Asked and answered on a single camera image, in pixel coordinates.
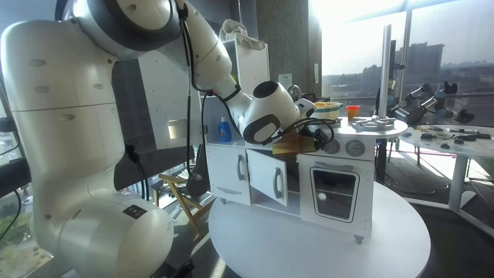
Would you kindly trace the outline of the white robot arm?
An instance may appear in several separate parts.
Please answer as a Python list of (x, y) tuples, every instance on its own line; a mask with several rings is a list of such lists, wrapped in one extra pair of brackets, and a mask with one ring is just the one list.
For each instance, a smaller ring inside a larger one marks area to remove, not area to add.
[(172, 217), (121, 194), (124, 155), (113, 66), (159, 50), (216, 93), (241, 135), (269, 143), (303, 112), (278, 81), (243, 92), (226, 46), (190, 0), (76, 0), (68, 19), (2, 33), (2, 77), (30, 165), (37, 243), (84, 278), (152, 278), (173, 243)]

